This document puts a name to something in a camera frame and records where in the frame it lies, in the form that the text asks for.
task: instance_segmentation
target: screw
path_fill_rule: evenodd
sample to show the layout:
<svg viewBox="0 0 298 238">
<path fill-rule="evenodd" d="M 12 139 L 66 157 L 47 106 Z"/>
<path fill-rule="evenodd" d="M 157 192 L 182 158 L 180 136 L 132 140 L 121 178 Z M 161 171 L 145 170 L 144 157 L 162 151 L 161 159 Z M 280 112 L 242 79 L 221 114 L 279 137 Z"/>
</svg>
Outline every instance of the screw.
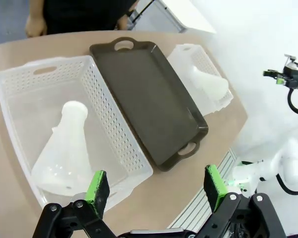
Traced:
<svg viewBox="0 0 298 238">
<path fill-rule="evenodd" d="M 78 202 L 77 204 L 76 204 L 76 207 L 78 207 L 78 208 L 81 208 L 83 206 L 83 203 L 82 202 Z"/>
<path fill-rule="evenodd" d="M 234 194 L 231 194 L 229 197 L 230 197 L 231 200 L 235 200 L 236 199 L 236 195 L 234 195 Z"/>
<path fill-rule="evenodd" d="M 57 206 L 53 205 L 53 206 L 51 206 L 51 208 L 50 208 L 50 209 L 51 209 L 51 211 L 52 211 L 52 212 L 54 212 L 54 211 L 56 211 L 56 210 L 57 210 Z"/>
<path fill-rule="evenodd" d="M 257 201 L 259 201 L 259 202 L 263 201 L 263 197 L 262 196 L 257 196 L 256 198 L 257 198 Z"/>
</svg>

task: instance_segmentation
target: small white basket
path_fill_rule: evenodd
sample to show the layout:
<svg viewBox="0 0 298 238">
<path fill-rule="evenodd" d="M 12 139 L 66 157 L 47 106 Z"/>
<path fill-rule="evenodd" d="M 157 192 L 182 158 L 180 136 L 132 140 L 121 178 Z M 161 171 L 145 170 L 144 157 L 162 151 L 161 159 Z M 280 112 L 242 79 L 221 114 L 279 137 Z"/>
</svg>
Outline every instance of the small white basket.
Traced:
<svg viewBox="0 0 298 238">
<path fill-rule="evenodd" d="M 228 90 L 220 100 L 213 101 L 202 89 L 195 88 L 190 79 L 186 77 L 188 65 L 193 65 L 202 72 L 221 77 L 202 46 L 193 44 L 177 45 L 169 55 L 168 61 L 178 74 L 193 100 L 198 99 L 198 102 L 195 103 L 203 116 L 225 108 L 233 99 L 231 91 Z"/>
<path fill-rule="evenodd" d="M 67 101 L 88 108 L 84 131 L 94 171 L 105 170 L 110 186 L 106 210 L 152 175 L 152 167 L 117 107 L 92 57 L 53 58 L 0 72 L 0 104 L 23 172 L 41 207 L 65 206 L 71 197 L 36 186 L 31 170 L 61 119 Z"/>
</svg>

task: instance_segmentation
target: person's arm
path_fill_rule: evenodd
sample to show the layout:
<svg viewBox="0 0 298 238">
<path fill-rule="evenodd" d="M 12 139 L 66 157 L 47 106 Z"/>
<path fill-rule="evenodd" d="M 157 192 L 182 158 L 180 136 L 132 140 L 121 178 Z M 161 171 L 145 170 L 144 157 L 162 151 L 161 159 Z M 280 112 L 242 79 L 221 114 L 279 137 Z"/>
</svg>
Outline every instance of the person's arm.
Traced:
<svg viewBox="0 0 298 238">
<path fill-rule="evenodd" d="M 137 3 L 139 0 L 137 0 L 129 9 L 129 11 L 135 10 Z M 117 27 L 118 30 L 127 30 L 127 22 L 128 22 L 128 16 L 123 15 L 118 21 L 117 21 Z"/>
<path fill-rule="evenodd" d="M 27 37 L 46 35 L 47 26 L 43 16 L 44 0 L 29 0 L 30 12 L 25 25 Z"/>
</svg>

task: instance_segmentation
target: brown tray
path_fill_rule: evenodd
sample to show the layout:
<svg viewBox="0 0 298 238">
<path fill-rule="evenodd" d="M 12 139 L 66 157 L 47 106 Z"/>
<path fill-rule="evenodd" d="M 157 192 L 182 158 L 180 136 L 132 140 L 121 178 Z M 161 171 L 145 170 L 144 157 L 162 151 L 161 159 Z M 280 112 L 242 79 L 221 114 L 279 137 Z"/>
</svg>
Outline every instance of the brown tray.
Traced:
<svg viewBox="0 0 298 238">
<path fill-rule="evenodd" d="M 132 49 L 115 50 L 122 41 Z M 208 125 L 155 43 L 122 37 L 89 50 L 140 146 L 162 171 L 196 153 Z M 182 154 L 189 144 L 194 148 Z"/>
</svg>

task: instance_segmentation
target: white plastic bottle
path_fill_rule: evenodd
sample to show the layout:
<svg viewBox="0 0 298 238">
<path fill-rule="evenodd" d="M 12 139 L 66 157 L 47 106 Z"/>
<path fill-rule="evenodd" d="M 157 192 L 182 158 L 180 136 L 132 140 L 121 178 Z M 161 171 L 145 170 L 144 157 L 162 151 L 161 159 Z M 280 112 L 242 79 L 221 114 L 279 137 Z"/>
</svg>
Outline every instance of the white plastic bottle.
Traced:
<svg viewBox="0 0 298 238">
<path fill-rule="evenodd" d="M 80 102 L 64 104 L 61 121 L 31 171 L 38 187 L 64 196 L 87 191 L 93 176 L 84 134 L 87 114 Z"/>
</svg>

